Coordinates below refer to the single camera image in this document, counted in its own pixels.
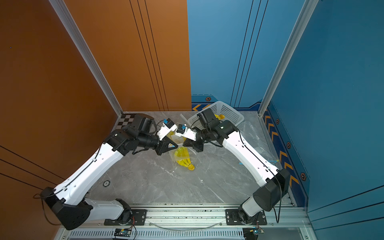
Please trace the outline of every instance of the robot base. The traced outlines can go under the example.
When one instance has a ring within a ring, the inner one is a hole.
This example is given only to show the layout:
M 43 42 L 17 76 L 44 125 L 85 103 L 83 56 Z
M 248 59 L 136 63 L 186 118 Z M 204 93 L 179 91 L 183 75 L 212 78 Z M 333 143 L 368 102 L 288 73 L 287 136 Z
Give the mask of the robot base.
M 145 219 L 147 217 L 147 210 L 146 209 L 131 209 L 132 215 L 131 218 L 134 217 L 135 219 L 135 226 L 144 226 Z M 132 225 L 132 219 L 129 219 L 128 222 L 124 222 L 121 219 L 111 220 L 106 219 L 104 221 L 104 226 L 131 226 Z
M 225 210 L 226 218 L 227 218 L 227 225 L 246 225 L 244 224 L 240 217 L 238 216 L 239 210 L 238 209 L 226 209 Z M 256 221 L 259 225 L 266 225 L 266 218 L 264 210 L 261 212 L 258 212 L 256 214 L 255 220 L 247 225 L 256 225 Z

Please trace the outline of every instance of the orange wall panel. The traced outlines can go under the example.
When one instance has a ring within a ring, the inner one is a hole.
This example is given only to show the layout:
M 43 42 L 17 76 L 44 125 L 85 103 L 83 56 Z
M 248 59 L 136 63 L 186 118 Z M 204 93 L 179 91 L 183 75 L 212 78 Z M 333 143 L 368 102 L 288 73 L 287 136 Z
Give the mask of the orange wall panel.
M 159 111 L 129 1 L 66 0 L 69 11 L 124 111 Z
M 146 4 L 169 110 L 190 111 L 187 1 L 147 0 Z
M 41 166 L 0 147 L 0 173 L 37 187 L 0 174 L 1 239 L 52 239 L 32 196 L 78 169 L 117 116 L 49 1 L 2 1 L 0 22 L 0 146 Z
M 190 109 L 186 0 L 65 3 L 124 111 Z

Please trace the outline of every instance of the yellow glove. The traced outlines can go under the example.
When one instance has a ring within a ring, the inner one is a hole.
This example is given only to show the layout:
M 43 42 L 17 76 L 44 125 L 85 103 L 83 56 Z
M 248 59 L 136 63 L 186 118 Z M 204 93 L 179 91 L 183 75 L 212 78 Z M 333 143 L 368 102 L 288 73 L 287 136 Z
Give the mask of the yellow glove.
M 195 166 L 193 166 L 191 164 L 191 160 L 189 158 L 188 149 L 186 147 L 179 147 L 175 151 L 175 156 L 176 157 L 185 157 L 184 159 L 176 161 L 179 165 L 181 165 L 183 167 L 187 167 L 191 171 L 195 169 Z
M 220 114 L 220 115 L 216 115 L 215 114 L 215 117 L 219 120 L 223 120 L 225 118 L 225 116 L 223 114 Z

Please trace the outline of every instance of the vent grille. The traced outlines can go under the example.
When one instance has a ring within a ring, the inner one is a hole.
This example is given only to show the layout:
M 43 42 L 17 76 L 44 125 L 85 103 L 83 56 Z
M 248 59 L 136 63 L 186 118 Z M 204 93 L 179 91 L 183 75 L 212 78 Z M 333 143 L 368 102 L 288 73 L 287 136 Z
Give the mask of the vent grille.
M 115 228 L 81 228 L 72 230 L 69 234 L 69 240 L 74 239 L 113 239 Z M 135 231 L 132 231 L 130 237 L 119 237 L 121 239 L 133 239 Z M 195 230 L 195 231 L 169 231 L 154 228 L 138 228 L 136 240 L 145 239 L 224 239 L 235 238 L 244 239 L 242 229 L 221 228 L 217 230 Z
M 242 237 L 243 231 L 238 230 L 209 230 L 209 231 L 167 231 L 167 230 L 144 230 L 137 231 L 136 238 L 183 238 L 183 237 Z

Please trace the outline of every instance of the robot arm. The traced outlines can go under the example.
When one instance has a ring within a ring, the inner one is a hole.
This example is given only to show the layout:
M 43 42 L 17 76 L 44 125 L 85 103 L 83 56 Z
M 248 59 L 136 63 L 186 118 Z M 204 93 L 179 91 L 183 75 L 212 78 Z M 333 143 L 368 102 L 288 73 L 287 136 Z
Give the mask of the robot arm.
M 100 148 L 74 174 L 54 189 L 47 187 L 41 192 L 50 209 L 68 230 L 86 221 L 112 219 L 128 222 L 132 214 L 129 205 L 121 199 L 96 201 L 84 198 L 93 184 L 117 161 L 137 147 L 140 150 L 154 149 L 158 155 L 177 148 L 177 144 L 166 135 L 176 129 L 170 120 L 152 135 L 149 130 L 154 119 L 145 114 L 137 114 L 131 125 L 113 131 Z
M 211 109 L 197 116 L 205 129 L 179 125 L 176 135 L 188 138 L 183 146 L 193 147 L 197 152 L 203 151 L 204 143 L 216 140 L 251 172 L 260 188 L 240 205 L 239 217 L 244 223 L 252 223 L 258 212 L 270 211 L 288 192 L 289 172 L 270 164 L 243 138 L 237 127 L 228 120 L 220 122 Z
M 193 147 L 197 152 L 203 151 L 204 143 L 216 140 L 251 172 L 260 188 L 240 205 L 239 217 L 244 223 L 252 223 L 258 212 L 270 211 L 287 193 L 288 171 L 279 171 L 266 161 L 230 121 L 220 122 L 211 109 L 201 112 L 198 117 L 205 129 L 179 125 L 175 134 L 186 137 L 183 145 Z M 41 192 L 42 198 L 66 229 L 72 230 L 86 221 L 98 219 L 112 219 L 123 224 L 129 222 L 132 212 L 123 200 L 96 201 L 84 197 L 91 186 L 130 151 L 136 154 L 154 149 L 161 155 L 177 148 L 177 144 L 166 136 L 177 128 L 170 119 L 164 120 L 156 135 L 149 132 L 151 124 L 155 125 L 152 117 L 137 114 L 131 125 L 113 131 L 92 157 L 68 179 L 54 189 L 47 187 Z

